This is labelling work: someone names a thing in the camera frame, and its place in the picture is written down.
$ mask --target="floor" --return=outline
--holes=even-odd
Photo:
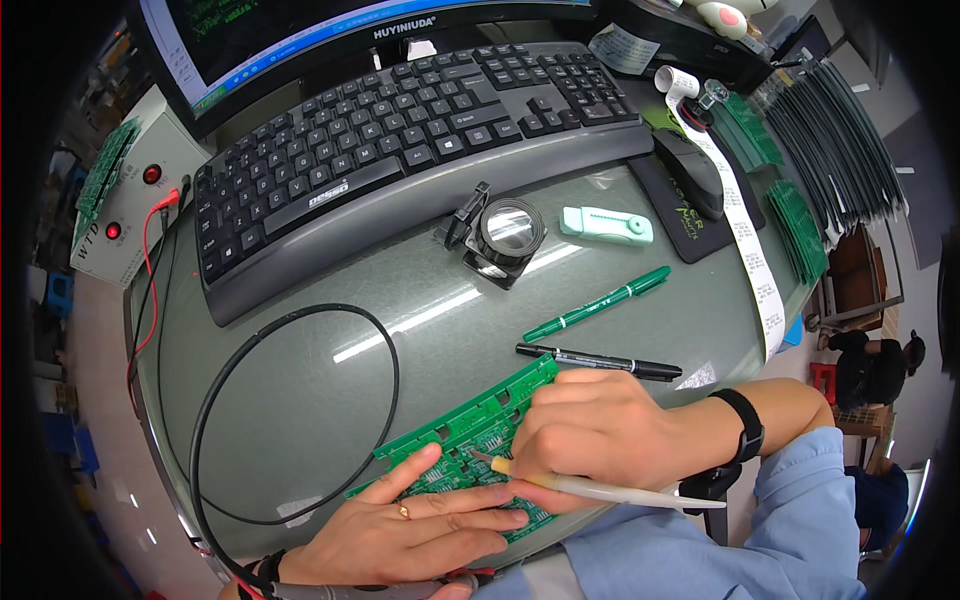
[[[98,487],[89,489],[115,555],[144,593],[166,598],[208,599],[223,585],[191,547],[156,474],[123,384],[123,297],[117,288],[77,273],[74,314],[67,331],[67,367],[78,388],[83,417],[91,430],[101,468]],[[85,351],[91,344],[98,351]],[[816,351],[816,336],[805,334],[795,348],[778,354],[758,378],[793,377],[806,381],[811,361],[834,362]],[[849,444],[855,456],[855,442]],[[753,486],[759,459],[747,463],[728,493],[731,545],[750,535],[756,507]],[[692,517],[703,527],[702,517]]]

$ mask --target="red stool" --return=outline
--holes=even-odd
[[[836,406],[837,366],[810,363],[810,385],[827,398],[830,406]]]

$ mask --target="mouse pad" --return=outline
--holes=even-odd
[[[735,159],[730,158],[731,154],[723,142],[716,139],[716,136],[712,137],[720,152],[727,157],[736,175],[736,182],[740,185],[740,194],[743,195],[747,213],[754,222],[754,229],[757,231],[763,229],[767,225],[767,220],[760,211],[754,188],[750,185],[747,174]],[[727,217],[721,217],[719,221],[713,222],[700,216],[690,203],[684,200],[676,182],[670,177],[666,166],[656,154],[630,158],[627,164],[646,190],[667,235],[670,236],[670,241],[673,242],[673,247],[677,249],[677,254],[683,262],[693,264],[733,243],[733,233],[730,231]]]

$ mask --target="printed receipt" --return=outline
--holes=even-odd
[[[612,23],[593,37],[588,48],[611,69],[627,75],[642,75],[660,45]]]
[[[754,222],[750,220],[747,206],[740,195],[740,186],[736,183],[736,176],[730,168],[723,153],[713,144],[709,133],[694,131],[688,126],[677,112],[677,103],[684,97],[695,98],[700,93],[700,82],[692,75],[672,66],[662,66],[657,70],[654,84],[661,92],[666,92],[666,105],[673,112],[674,119],[686,132],[686,136],[709,156],[717,171],[720,172],[720,181],[723,182],[723,209],[733,232],[733,239],[740,250],[743,267],[747,270],[747,277],[754,288],[756,310],[760,316],[763,328],[763,342],[766,346],[767,361],[773,358],[783,341],[783,326],[786,323],[783,317],[783,302],[780,291],[770,272],[763,248],[756,236]]]

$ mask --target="black marker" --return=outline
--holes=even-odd
[[[517,344],[516,352],[526,354],[527,356],[543,356],[544,354],[549,354],[553,356],[553,359],[558,363],[591,367],[593,369],[626,371],[632,373],[638,379],[648,379],[650,381],[670,382],[684,374],[680,367],[674,367],[673,365],[648,363],[645,360],[634,360],[633,358],[614,358],[612,356],[584,354],[583,352],[572,352],[560,348],[533,346],[531,344]]]

